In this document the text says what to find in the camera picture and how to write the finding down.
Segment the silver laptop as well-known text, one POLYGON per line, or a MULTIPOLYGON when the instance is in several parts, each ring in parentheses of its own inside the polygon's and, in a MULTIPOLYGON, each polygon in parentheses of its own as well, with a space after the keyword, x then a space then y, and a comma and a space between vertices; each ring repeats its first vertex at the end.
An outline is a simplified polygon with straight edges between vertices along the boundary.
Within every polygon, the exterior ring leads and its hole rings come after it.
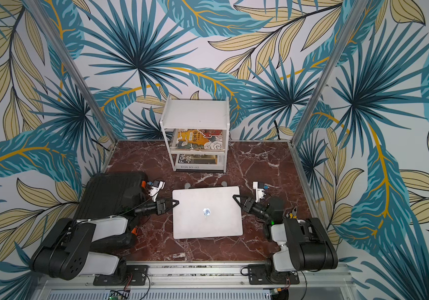
POLYGON ((237 186, 174 190, 174 239, 243 235, 242 210, 233 199, 239 193, 237 186))

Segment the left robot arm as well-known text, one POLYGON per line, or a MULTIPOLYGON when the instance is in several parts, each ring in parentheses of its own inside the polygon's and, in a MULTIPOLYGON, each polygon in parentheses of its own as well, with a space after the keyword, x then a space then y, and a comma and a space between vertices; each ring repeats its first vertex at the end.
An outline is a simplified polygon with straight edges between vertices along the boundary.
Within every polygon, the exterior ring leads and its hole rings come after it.
POLYGON ((179 205, 178 200, 147 200, 134 208, 107 217, 58 221, 29 261, 33 272, 51 278, 73 280, 94 275, 95 286, 131 282, 134 271, 112 250, 130 247, 136 235, 129 229, 132 218, 162 215, 179 205))

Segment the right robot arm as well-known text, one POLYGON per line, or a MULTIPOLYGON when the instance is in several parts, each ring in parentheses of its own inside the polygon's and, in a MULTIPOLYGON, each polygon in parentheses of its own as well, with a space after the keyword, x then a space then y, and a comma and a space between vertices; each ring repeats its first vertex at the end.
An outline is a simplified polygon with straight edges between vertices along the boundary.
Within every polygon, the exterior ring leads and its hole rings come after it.
POLYGON ((334 270, 337 252, 318 218, 286 217, 284 200, 272 197, 264 205, 248 196, 234 195, 233 200, 248 215, 264 224, 267 239, 280 250, 268 259, 267 270, 276 273, 334 270))

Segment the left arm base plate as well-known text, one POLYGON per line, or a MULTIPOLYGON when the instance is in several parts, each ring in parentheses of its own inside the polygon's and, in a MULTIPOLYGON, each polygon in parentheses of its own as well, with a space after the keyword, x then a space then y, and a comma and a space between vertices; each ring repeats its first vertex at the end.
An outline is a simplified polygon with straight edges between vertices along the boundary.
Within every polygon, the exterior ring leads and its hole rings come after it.
POLYGON ((94 286, 144 286, 148 265, 126 265, 116 269, 113 275, 96 275, 94 286))

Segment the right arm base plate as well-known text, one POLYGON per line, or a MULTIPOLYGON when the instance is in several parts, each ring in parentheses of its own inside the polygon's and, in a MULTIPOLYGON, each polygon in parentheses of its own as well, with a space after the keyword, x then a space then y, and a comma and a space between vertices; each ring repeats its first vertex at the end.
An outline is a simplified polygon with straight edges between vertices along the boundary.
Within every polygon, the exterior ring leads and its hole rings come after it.
POLYGON ((246 275, 251 285, 297 285, 300 283, 298 275, 294 272, 278 272, 264 264, 249 264, 246 275))

